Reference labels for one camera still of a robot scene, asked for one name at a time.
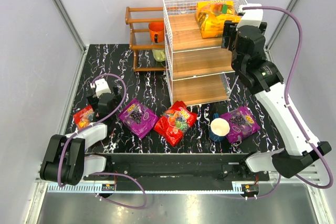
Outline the yellow mango candy bag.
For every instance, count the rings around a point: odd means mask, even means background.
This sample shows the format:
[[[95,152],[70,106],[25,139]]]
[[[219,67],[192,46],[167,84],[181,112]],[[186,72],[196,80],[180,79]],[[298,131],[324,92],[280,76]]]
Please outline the yellow mango candy bag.
[[[195,17],[202,38],[221,37],[225,21],[239,23],[241,20],[235,11],[234,1],[227,0],[198,2]]]

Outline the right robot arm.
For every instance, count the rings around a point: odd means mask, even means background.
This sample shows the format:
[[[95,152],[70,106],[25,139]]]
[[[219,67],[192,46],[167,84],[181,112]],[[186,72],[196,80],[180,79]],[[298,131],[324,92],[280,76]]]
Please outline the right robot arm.
[[[265,56],[266,27],[265,22],[255,27],[226,21],[222,48],[232,52],[235,75],[266,109],[285,145],[277,151],[249,154],[244,159],[245,167],[253,173],[275,171],[291,178],[331,152],[332,148],[328,142],[318,140],[301,116],[292,116],[291,112],[297,109],[285,96],[283,77]]]

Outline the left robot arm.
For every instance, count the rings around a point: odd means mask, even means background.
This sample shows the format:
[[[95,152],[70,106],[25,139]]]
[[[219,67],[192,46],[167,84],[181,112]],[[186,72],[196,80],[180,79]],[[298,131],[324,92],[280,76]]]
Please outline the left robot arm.
[[[50,138],[39,171],[42,180],[57,182],[60,175],[63,185],[78,184],[84,176],[85,160],[89,159],[85,157],[85,150],[111,134],[112,116],[97,125],[95,123],[121,104],[122,96],[118,88],[112,87],[110,92],[89,95],[87,100],[93,108],[93,122],[87,130],[80,130],[67,147],[65,143],[72,134],[55,134]]]

